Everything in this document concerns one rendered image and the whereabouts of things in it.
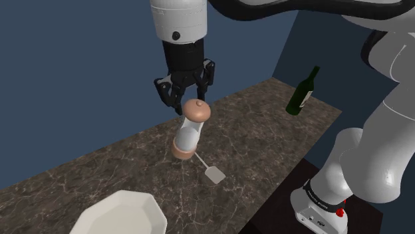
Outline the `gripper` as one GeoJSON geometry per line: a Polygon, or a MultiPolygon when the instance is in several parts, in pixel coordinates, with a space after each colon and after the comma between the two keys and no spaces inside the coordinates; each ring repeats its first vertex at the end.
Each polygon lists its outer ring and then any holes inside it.
{"type": "Polygon", "coordinates": [[[183,114],[181,101],[186,89],[181,84],[173,83],[172,80],[181,81],[179,74],[186,74],[187,76],[182,76],[185,78],[182,84],[189,87],[196,82],[198,99],[205,100],[208,86],[214,81],[215,63],[208,58],[204,59],[204,39],[182,45],[162,41],[162,45],[168,75],[175,74],[175,76],[172,79],[171,76],[157,78],[154,80],[154,86],[162,102],[181,116],[183,114]]]}

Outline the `salt grinder with tan cap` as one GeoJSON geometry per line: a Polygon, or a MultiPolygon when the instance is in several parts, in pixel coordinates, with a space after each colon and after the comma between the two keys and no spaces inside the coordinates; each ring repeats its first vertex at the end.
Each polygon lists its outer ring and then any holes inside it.
{"type": "Polygon", "coordinates": [[[190,159],[196,152],[204,123],[211,116],[211,108],[200,99],[190,99],[183,105],[183,118],[173,142],[172,154],[181,160],[190,159]]]}

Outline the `grey metal spatula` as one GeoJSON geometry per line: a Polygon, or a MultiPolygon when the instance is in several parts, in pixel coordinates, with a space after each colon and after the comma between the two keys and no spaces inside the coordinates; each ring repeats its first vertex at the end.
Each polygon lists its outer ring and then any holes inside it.
{"type": "Polygon", "coordinates": [[[199,159],[199,161],[205,166],[205,175],[214,183],[218,184],[221,181],[223,181],[226,177],[226,175],[219,170],[216,166],[208,166],[203,159],[199,156],[198,153],[195,153],[196,157],[199,159]]]}

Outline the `dark green wine bottle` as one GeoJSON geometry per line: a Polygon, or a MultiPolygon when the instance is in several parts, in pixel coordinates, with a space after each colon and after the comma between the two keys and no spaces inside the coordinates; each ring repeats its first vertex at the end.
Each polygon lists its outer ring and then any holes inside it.
{"type": "Polygon", "coordinates": [[[306,101],[308,101],[308,99],[314,91],[314,79],[319,70],[320,67],[315,66],[311,71],[310,75],[298,84],[290,101],[288,102],[285,108],[288,114],[296,116],[303,109],[306,101]]]}

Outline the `white octagonal plate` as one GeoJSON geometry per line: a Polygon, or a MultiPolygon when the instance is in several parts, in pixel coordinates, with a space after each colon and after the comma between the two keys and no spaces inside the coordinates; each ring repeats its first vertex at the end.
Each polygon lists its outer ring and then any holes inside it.
{"type": "Polygon", "coordinates": [[[166,234],[167,224],[152,194],[120,190],[85,209],[69,234],[166,234]]]}

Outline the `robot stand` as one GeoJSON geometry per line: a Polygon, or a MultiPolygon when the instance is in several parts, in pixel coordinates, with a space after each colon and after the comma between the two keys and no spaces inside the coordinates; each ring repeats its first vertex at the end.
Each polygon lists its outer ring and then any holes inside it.
{"type": "MultiPolygon", "coordinates": [[[[290,203],[290,194],[319,169],[302,159],[238,234],[315,234],[300,224],[290,203]]],[[[352,196],[346,201],[348,234],[380,234],[383,213],[352,196]]]]}

